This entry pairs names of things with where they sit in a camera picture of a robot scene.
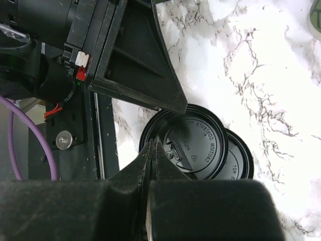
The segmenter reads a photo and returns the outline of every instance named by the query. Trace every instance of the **red wire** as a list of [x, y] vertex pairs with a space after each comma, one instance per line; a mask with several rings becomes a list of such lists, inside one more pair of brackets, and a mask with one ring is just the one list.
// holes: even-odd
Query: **red wire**
[[53, 110], [45, 113], [45, 119], [47, 119], [47, 117], [50, 116], [50, 115], [53, 115], [53, 114], [56, 114], [56, 113], [60, 112], [61, 110], [62, 110], [62, 107], [59, 107], [59, 104], [57, 104], [56, 107]]

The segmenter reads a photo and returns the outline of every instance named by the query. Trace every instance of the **metal screw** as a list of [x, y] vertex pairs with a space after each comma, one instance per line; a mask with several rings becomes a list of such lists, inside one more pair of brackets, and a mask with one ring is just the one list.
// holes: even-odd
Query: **metal screw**
[[62, 131], [56, 137], [56, 145], [60, 150], [69, 149], [72, 142], [73, 137], [69, 131]]

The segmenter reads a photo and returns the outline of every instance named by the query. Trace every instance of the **black coffee cup lid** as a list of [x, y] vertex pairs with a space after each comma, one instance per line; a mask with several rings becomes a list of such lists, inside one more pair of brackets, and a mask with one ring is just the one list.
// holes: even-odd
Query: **black coffee cup lid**
[[159, 138], [167, 157], [192, 179], [216, 177], [228, 156], [228, 136], [217, 116], [188, 104], [184, 115], [159, 111], [146, 125], [139, 151], [150, 139]]
[[226, 132], [229, 138], [229, 154], [224, 167], [214, 179], [252, 179], [254, 164], [249, 148], [237, 134], [230, 130], [226, 130]]

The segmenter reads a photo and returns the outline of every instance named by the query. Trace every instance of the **white marble surface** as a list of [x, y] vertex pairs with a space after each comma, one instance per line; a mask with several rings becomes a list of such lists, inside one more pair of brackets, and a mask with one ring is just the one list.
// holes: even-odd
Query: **white marble surface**
[[[287, 240], [321, 240], [321, 44], [312, 1], [175, 0], [157, 7], [190, 103], [248, 144]], [[154, 112], [114, 101], [120, 166]]]

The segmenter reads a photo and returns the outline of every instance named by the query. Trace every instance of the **black cable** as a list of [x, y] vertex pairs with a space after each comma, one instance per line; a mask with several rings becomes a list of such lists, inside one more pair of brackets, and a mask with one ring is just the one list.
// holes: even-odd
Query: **black cable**
[[18, 47], [0, 46], [0, 54], [25, 55], [30, 53], [35, 47], [36, 42], [33, 39], [30, 39], [28, 43]]

